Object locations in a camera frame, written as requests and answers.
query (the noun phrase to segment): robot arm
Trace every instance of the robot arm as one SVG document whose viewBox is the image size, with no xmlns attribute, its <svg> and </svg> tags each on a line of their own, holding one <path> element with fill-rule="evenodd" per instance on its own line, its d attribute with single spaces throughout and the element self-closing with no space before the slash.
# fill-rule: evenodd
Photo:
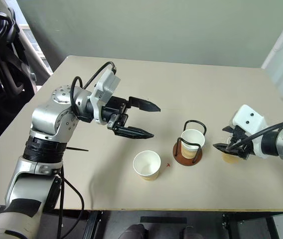
<svg viewBox="0 0 283 239">
<path fill-rule="evenodd" d="M 268 155 L 283 159 L 283 123 L 268 127 L 265 118 L 247 105 L 236 112 L 229 126 L 222 129 L 232 134 L 229 143 L 213 146 L 226 154 L 248 159 L 250 154 L 261 158 Z"/>
<path fill-rule="evenodd" d="M 75 87 L 74 81 L 72 86 L 61 86 L 34 110 L 29 138 L 11 178 L 5 210 L 0 213 L 0 239 L 35 238 L 42 212 L 56 205 L 62 183 L 57 174 L 79 120 L 94 119 L 115 135 L 128 138 L 153 137 L 143 129 L 125 127 L 126 113 L 131 107 L 149 112 L 159 112 L 160 108 L 142 99 L 129 97 L 127 101 L 112 96 L 120 81 L 115 72 L 107 69 L 92 93 Z"/>
</svg>

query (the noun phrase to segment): beige tabletop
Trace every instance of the beige tabletop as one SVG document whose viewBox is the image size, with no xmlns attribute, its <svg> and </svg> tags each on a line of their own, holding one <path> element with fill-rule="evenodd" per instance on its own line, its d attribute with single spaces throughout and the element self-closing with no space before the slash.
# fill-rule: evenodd
<svg viewBox="0 0 283 239">
<path fill-rule="evenodd" d="M 69 56 L 1 135 L 0 204 L 23 154 L 34 108 L 75 76 L 86 82 L 108 60 Z M 95 122 L 78 124 L 68 146 L 89 152 L 67 150 L 63 158 L 65 177 L 82 193 L 85 209 L 283 211 L 283 160 L 251 156 L 230 164 L 212 146 L 229 137 L 221 129 L 243 104 L 264 115 L 269 125 L 283 121 L 283 101 L 264 70 L 111 60 L 121 78 L 114 95 L 150 100 L 161 112 L 128 111 L 126 126 L 153 133 L 151 139 L 115 136 Z M 186 167 L 174 160 L 172 148 L 189 119 L 204 122 L 208 130 L 201 161 Z M 133 159 L 143 150 L 161 157 L 154 181 L 144 181 L 133 170 Z M 65 195 L 65 208 L 80 208 L 67 186 Z"/>
</svg>

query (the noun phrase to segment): white paper cup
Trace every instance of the white paper cup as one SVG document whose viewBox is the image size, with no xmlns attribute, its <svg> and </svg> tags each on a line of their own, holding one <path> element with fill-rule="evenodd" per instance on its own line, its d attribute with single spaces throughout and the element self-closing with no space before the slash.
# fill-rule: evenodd
<svg viewBox="0 0 283 239">
<path fill-rule="evenodd" d="M 150 150 L 140 152 L 133 161 L 135 172 L 144 180 L 155 180 L 159 174 L 160 156 Z"/>
<path fill-rule="evenodd" d="M 189 143 L 198 143 L 200 147 L 205 144 L 205 136 L 196 129 L 187 129 L 182 134 L 181 137 Z M 185 158 L 194 158 L 198 150 L 198 146 L 190 145 L 181 142 L 181 154 Z"/>
</svg>

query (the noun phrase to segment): gray wall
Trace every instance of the gray wall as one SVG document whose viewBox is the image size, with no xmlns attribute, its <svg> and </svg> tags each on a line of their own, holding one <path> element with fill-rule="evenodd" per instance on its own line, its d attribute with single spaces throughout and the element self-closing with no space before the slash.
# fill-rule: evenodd
<svg viewBox="0 0 283 239">
<path fill-rule="evenodd" d="M 68 55 L 260 67 L 283 0 L 18 0 L 53 70 Z"/>
</svg>

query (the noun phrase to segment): black cable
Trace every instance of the black cable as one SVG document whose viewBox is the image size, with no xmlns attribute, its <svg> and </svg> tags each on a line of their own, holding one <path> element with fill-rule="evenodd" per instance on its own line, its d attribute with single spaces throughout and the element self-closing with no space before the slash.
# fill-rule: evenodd
<svg viewBox="0 0 283 239">
<path fill-rule="evenodd" d="M 227 150 L 227 151 L 230 151 L 230 150 L 232 150 L 232 149 L 235 149 L 235 148 L 237 148 L 237 147 L 239 147 L 239 146 L 241 146 L 241 145 L 247 143 L 248 141 L 251 141 L 251 140 L 253 140 L 253 139 L 255 139 L 255 138 L 257 138 L 257 137 L 259 137 L 259 136 L 261 136 L 261 135 L 263 135 L 263 134 L 265 134 L 265 133 L 268 133 L 268 132 L 270 132 L 270 131 L 272 131 L 272 130 L 275 130 L 275 129 L 278 129 L 278 128 L 281 128 L 281 127 L 283 127 L 283 122 L 277 123 L 277 124 L 275 124 L 275 125 L 272 125 L 272 126 L 270 126 L 270 127 L 268 127 L 268 128 L 265 128 L 265 129 L 263 129 L 263 130 L 261 130 L 261 131 L 255 133 L 255 134 L 252 134 L 252 135 L 250 135 L 249 137 L 244 138 L 244 139 L 241 140 L 240 142 L 231 145 L 231 146 L 230 146 L 229 148 L 227 148 L 226 150 Z"/>
<path fill-rule="evenodd" d="M 71 90 L 70 90 L 71 108 L 72 108 L 72 111 L 74 112 L 74 114 L 76 114 L 76 115 L 78 115 L 78 111 L 77 111 L 77 107 L 76 107 L 75 101 L 74 101 L 74 89 L 75 89 L 75 85 L 76 85 L 77 81 L 80 82 L 80 87 L 83 88 L 82 79 L 79 76 L 76 76 L 72 81 Z"/>
<path fill-rule="evenodd" d="M 73 189 L 74 192 L 79 196 L 79 198 L 80 198 L 80 200 L 81 200 L 81 203 L 82 203 L 82 209 L 81 209 L 80 215 L 78 215 L 78 218 L 77 218 L 76 222 L 74 223 L 74 225 L 71 227 L 70 230 L 68 230 L 68 232 L 67 232 L 64 236 L 62 236 L 61 239 L 64 239 L 67 235 L 69 235 L 69 234 L 71 233 L 71 231 L 76 227 L 76 225 L 78 224 L 78 222 L 80 221 L 80 219 L 81 219 L 81 217 L 82 217 L 82 215 L 83 215 L 83 213 L 84 213 L 84 199 L 83 199 L 82 195 L 81 195 L 80 192 L 77 191 L 77 189 L 76 189 L 69 181 L 67 181 L 65 178 L 64 178 L 64 181 L 65 181 L 66 184 L 67 184 L 68 186 L 70 186 L 71 189 Z"/>
<path fill-rule="evenodd" d="M 58 213 L 58 226 L 57 226 L 57 239 L 61 238 L 61 233 L 62 233 L 62 223 L 63 223 L 63 204 L 64 204 L 64 189 L 65 189 L 65 184 L 64 184 L 64 168 L 62 166 L 61 168 L 61 173 L 59 176 L 62 179 L 62 184 L 61 184 L 61 197 L 60 197 L 60 209 Z"/>
<path fill-rule="evenodd" d="M 98 74 L 100 74 L 100 72 L 105 68 L 107 67 L 108 65 L 112 65 L 112 72 L 114 74 L 116 74 L 116 66 L 115 64 L 112 62 L 112 61 L 108 61 L 106 62 L 103 66 L 101 66 L 100 69 L 98 69 L 97 72 L 95 72 L 95 74 L 90 78 L 90 80 L 84 85 L 83 89 L 86 89 L 90 83 L 92 83 L 92 81 L 97 77 Z"/>
</svg>

